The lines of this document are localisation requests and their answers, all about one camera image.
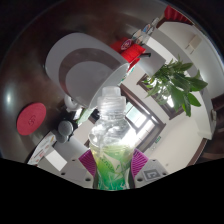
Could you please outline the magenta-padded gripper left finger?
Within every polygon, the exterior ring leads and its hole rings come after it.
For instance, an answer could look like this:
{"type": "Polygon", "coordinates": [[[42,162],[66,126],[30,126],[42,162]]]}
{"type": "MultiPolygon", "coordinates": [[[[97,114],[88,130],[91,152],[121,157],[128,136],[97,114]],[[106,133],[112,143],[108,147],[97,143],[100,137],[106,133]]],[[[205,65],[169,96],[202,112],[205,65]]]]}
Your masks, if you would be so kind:
{"type": "Polygon", "coordinates": [[[71,158],[60,171],[60,176],[78,186],[92,189],[96,171],[93,155],[87,150],[78,158],[71,158]]]}

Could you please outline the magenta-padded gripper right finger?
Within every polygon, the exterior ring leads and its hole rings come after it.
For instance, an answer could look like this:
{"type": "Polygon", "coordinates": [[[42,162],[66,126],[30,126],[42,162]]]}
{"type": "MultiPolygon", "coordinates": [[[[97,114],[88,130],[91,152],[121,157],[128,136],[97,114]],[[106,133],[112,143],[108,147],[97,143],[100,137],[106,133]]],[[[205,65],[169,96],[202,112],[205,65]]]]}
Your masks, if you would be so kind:
{"type": "Polygon", "coordinates": [[[140,188],[168,175],[168,171],[157,159],[149,159],[138,149],[132,158],[132,178],[134,187],[140,188]]]}

